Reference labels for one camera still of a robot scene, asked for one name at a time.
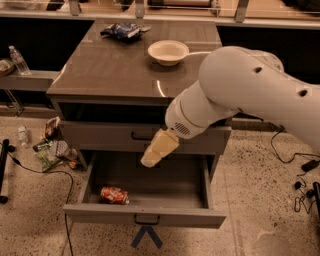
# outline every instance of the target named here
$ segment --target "drawer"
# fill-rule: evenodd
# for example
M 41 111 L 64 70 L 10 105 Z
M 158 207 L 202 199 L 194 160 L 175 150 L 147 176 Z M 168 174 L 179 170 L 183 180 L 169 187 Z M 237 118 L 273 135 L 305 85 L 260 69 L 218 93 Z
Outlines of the drawer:
M 78 203 L 66 204 L 75 222 L 218 228 L 226 215 L 213 209 L 207 161 L 200 155 L 172 154 L 154 168 L 140 164 L 142 153 L 97 151 Z M 129 192 L 129 204 L 101 202 L 112 185 Z
M 144 152 L 154 134 L 164 125 L 135 123 L 90 123 L 62 121 L 64 139 L 77 150 L 112 150 Z M 180 139 L 176 153 L 222 154 L 231 134 L 230 126 L 210 127 L 203 134 Z

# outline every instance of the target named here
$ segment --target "clear bottle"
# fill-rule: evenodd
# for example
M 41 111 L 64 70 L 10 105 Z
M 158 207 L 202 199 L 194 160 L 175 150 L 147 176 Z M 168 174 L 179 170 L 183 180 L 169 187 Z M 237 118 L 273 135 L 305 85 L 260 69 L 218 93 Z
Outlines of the clear bottle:
M 21 55 L 20 51 L 17 50 L 14 46 L 10 45 L 10 57 L 13 60 L 14 64 L 16 65 L 18 72 L 21 75 L 30 75 L 30 69 L 25 62 L 23 56 Z
M 27 146 L 29 142 L 29 131 L 24 125 L 18 127 L 18 139 L 22 147 Z

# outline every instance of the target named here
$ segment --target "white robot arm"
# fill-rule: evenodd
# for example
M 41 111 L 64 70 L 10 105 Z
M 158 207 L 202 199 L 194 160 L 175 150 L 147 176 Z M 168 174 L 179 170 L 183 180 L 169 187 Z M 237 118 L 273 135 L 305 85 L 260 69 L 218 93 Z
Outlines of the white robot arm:
M 152 167 L 179 145 L 178 137 L 193 138 L 238 112 L 282 126 L 320 150 L 320 86 L 286 74 L 271 53 L 230 46 L 204 59 L 199 80 L 170 104 L 165 117 L 168 130 L 155 136 L 141 162 Z M 163 147 L 168 135 L 173 141 Z

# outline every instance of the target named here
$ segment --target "speckled floor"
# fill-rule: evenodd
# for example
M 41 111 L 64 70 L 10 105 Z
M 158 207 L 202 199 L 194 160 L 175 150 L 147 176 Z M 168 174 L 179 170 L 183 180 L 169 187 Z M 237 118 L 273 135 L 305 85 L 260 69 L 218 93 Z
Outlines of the speckled floor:
M 16 146 L 13 155 L 34 170 L 41 169 L 31 145 L 36 144 L 53 112 L 26 111 L 12 117 L 2 111 L 0 140 Z M 32 142 L 22 148 L 17 127 L 26 125 Z M 163 245 L 158 249 L 146 234 L 137 248 L 131 242 L 139 226 L 80 224 L 71 225 L 74 255 L 320 255 L 320 221 L 316 205 L 307 214 L 294 211 L 293 188 L 308 158 L 297 157 L 290 164 L 274 155 L 270 140 L 275 134 L 259 121 L 234 121 L 234 130 L 212 182 L 214 205 L 227 218 L 220 229 L 154 227 Z M 309 146 L 289 134 L 275 142 L 279 154 L 290 159 L 294 152 L 310 153 Z M 0 255 L 70 255 L 62 207 L 70 179 L 65 174 L 36 174 L 7 160 L 9 201 L 0 205 Z M 59 166 L 74 177 L 71 202 L 77 201 L 85 179 L 84 172 Z M 319 168 L 304 176 L 308 188 L 320 182 Z

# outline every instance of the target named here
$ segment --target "soda can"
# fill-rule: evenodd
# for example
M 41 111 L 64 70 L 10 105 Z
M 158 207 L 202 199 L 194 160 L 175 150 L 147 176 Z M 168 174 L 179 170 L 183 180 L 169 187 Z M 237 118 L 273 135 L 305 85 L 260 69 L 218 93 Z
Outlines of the soda can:
M 101 189 L 101 199 L 107 204 L 129 204 L 128 191 L 106 185 Z

